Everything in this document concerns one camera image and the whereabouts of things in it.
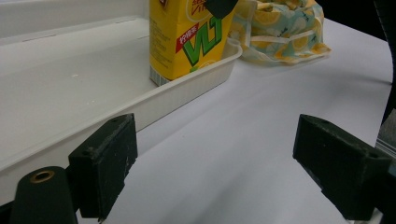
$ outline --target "brass insert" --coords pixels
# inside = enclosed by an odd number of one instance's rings
[[[30,178],[30,182],[32,182],[33,184],[39,184],[51,179],[54,175],[55,172],[51,170],[41,171],[37,174],[32,175],[32,177]]]

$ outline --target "green lettering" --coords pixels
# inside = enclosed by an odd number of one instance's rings
[[[212,17],[209,21],[209,27],[210,29],[214,28],[215,31],[215,37],[212,40],[209,41],[209,29],[207,27],[207,23],[205,23],[198,29],[196,33],[194,47],[192,46],[190,40],[187,41],[183,46],[183,51],[186,54],[191,66],[195,66],[199,62],[201,49],[203,55],[205,56],[221,41],[221,19]]]

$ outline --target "white surface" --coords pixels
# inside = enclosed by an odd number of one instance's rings
[[[0,204],[30,171],[66,167],[107,119],[134,113],[139,131],[227,80],[242,53],[228,40],[221,61],[157,87],[148,34],[131,18],[0,46]]]
[[[142,0],[0,1],[0,39],[120,17],[144,16]]]
[[[106,223],[347,223],[291,156],[298,118],[327,119],[373,146],[391,58],[384,41],[332,21],[324,29],[330,57],[237,61],[223,85],[140,131]]]

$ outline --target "vlt lemon tea carton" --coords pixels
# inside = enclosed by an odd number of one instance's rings
[[[233,13],[214,17],[205,0],[149,0],[150,78],[159,86],[221,59]]]

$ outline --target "black 3d-printed part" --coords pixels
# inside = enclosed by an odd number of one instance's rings
[[[8,224],[11,218],[11,209],[14,202],[6,203],[0,206],[0,223]]]
[[[344,218],[369,220],[390,158],[324,119],[301,115],[296,159]]]
[[[379,183],[375,195],[375,207],[384,215],[381,224],[396,223],[396,177],[388,174],[383,183]]]
[[[206,0],[205,7],[218,19],[223,19],[233,11],[238,0]]]
[[[374,0],[376,12],[379,21],[387,38],[390,54],[393,63],[393,80],[392,89],[388,98],[387,107],[385,108],[382,123],[385,122],[393,108],[396,108],[396,17],[394,15],[394,1],[392,0]]]
[[[107,217],[136,157],[133,114],[109,120],[69,155],[82,217]]]
[[[77,223],[66,171],[51,166],[22,178],[18,183],[9,223]]]

